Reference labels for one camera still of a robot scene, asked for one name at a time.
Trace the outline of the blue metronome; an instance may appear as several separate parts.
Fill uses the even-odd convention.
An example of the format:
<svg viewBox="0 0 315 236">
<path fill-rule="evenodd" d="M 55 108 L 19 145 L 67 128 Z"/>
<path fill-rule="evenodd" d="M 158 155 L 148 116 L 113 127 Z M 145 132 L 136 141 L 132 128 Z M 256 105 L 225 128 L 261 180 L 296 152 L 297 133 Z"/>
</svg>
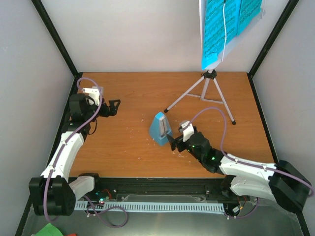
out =
<svg viewBox="0 0 315 236">
<path fill-rule="evenodd" d="M 164 146 L 169 142 L 167 136 L 173 137 L 172 129 L 164 113 L 159 112 L 155 115 L 151 123 L 149 133 L 153 141 L 160 146 Z"/>
</svg>

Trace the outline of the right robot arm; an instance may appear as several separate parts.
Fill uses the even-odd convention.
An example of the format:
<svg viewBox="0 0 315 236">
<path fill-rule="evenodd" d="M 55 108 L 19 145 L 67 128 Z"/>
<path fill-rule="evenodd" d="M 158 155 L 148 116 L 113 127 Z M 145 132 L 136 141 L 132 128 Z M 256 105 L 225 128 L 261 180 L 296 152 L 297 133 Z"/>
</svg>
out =
<svg viewBox="0 0 315 236">
<path fill-rule="evenodd" d="M 283 209 L 299 213 L 314 194 L 311 183 L 289 162 L 259 163 L 223 153 L 210 145 L 201 132 L 189 139 L 167 136 L 171 149 L 188 151 L 207 171 L 224 175 L 222 194 L 253 196 L 276 202 Z"/>
</svg>

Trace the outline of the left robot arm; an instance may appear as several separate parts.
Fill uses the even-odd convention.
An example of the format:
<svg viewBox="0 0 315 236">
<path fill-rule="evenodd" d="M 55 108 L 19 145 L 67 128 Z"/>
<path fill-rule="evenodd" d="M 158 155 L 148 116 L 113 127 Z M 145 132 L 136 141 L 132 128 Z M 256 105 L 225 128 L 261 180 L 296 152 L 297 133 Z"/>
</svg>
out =
<svg viewBox="0 0 315 236">
<path fill-rule="evenodd" d="M 74 94 L 69 98 L 68 120 L 62 127 L 59 145 L 49 165 L 39 177 L 29 182 L 31 203 L 39 216 L 70 216 L 77 200 L 88 194 L 102 194 L 99 174 L 85 173 L 70 182 L 69 173 L 75 157 L 85 142 L 91 122 L 98 117 L 115 116 L 121 101 L 108 103 L 97 95 Z"/>
</svg>

